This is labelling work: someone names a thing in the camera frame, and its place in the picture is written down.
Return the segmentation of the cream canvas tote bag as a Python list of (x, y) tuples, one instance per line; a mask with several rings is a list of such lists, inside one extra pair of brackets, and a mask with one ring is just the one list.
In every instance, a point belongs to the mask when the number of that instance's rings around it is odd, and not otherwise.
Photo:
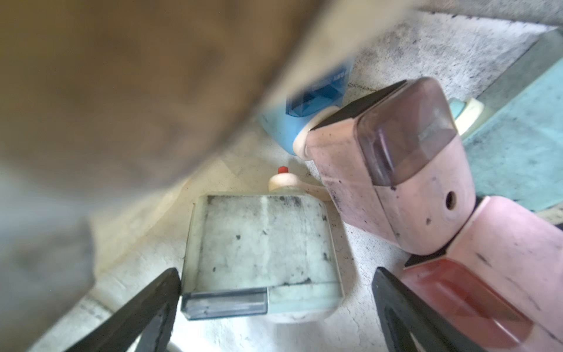
[(562, 24), (561, 1), (3, 1), (1, 350), (152, 258), (159, 206), (272, 106), (413, 11)]

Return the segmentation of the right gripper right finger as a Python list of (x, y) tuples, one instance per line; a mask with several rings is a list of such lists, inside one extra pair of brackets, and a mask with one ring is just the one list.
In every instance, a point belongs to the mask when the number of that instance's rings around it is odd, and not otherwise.
[(427, 305), (393, 273), (378, 267), (372, 292), (389, 351), (482, 351)]

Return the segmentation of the pink red-drawer pencil sharpener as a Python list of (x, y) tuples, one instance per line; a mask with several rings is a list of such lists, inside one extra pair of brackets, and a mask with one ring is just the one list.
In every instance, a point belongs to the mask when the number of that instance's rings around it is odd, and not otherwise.
[(562, 350), (562, 231), (511, 199), (485, 198), (401, 280), (487, 351)]

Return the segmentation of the pink clear-drawer pencil sharpener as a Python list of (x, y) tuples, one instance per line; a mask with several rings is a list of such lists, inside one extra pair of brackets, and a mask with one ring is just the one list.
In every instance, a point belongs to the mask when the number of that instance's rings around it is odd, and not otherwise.
[(341, 219), (413, 255), (445, 247), (476, 203), (438, 80), (403, 80), (312, 118), (293, 141)]

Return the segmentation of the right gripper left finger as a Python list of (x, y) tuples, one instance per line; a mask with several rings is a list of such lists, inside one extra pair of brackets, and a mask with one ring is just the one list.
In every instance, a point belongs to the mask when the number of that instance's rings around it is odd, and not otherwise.
[(127, 304), (79, 340), (69, 351), (166, 351), (169, 344), (181, 281), (176, 268), (168, 268)]

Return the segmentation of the mint green pencil sharpener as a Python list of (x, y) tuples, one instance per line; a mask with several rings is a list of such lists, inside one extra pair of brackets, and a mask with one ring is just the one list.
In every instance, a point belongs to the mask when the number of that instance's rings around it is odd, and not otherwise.
[(280, 170), (264, 193), (211, 192), (194, 204), (182, 277), (190, 321), (265, 315), (322, 320), (344, 289), (323, 186)]

